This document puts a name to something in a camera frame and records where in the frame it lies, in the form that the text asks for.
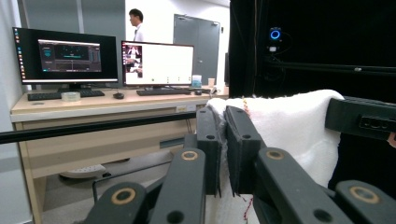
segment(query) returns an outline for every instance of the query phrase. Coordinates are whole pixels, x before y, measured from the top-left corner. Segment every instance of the monitor stand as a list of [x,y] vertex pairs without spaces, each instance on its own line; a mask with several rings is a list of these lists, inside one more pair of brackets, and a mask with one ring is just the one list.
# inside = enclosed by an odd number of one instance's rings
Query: monitor stand
[[91,88],[81,88],[81,84],[69,84],[69,88],[59,88],[58,92],[91,91]]

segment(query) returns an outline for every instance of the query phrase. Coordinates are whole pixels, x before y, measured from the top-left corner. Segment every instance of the door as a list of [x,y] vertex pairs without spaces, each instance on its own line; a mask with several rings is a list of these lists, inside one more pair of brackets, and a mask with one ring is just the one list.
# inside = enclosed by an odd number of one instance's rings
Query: door
[[194,45],[192,73],[207,79],[217,77],[220,24],[184,15],[174,15],[174,44]]

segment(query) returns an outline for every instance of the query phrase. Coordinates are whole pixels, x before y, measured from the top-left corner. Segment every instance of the metal ring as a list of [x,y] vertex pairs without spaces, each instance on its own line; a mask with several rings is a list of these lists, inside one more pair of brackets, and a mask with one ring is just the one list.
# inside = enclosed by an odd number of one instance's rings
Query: metal ring
[[379,197],[376,195],[376,193],[372,192],[369,189],[363,188],[363,187],[358,187],[354,186],[349,189],[350,193],[352,196],[356,199],[359,199],[365,203],[379,203]]
[[185,152],[181,153],[181,158],[185,161],[194,161],[198,158],[198,153],[196,153],[194,151],[185,151]]
[[[123,192],[127,192],[130,195],[127,198],[120,200],[118,196]],[[119,189],[116,192],[114,192],[113,195],[111,196],[111,202],[117,205],[123,205],[131,202],[134,199],[134,196],[136,196],[136,192],[134,191],[134,189],[131,188]]]
[[267,155],[268,158],[277,160],[277,161],[283,160],[283,158],[285,158],[283,153],[280,151],[269,150],[265,154]]

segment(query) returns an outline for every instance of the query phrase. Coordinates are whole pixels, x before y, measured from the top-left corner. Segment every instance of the screen display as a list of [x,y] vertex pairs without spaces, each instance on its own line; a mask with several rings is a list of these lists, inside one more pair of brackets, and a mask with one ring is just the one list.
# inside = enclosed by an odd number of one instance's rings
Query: screen display
[[121,41],[124,86],[190,85],[193,46]]
[[22,84],[118,82],[116,37],[12,29]]

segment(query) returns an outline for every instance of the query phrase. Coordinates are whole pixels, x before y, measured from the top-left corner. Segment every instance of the computer mouse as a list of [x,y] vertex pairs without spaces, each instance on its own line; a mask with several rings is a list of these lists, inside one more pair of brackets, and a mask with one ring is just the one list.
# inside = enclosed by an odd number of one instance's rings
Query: computer mouse
[[123,93],[120,93],[120,92],[117,92],[117,93],[114,93],[114,94],[113,94],[113,97],[116,98],[116,99],[118,99],[118,100],[122,100],[123,97],[124,97],[124,94],[123,94]]

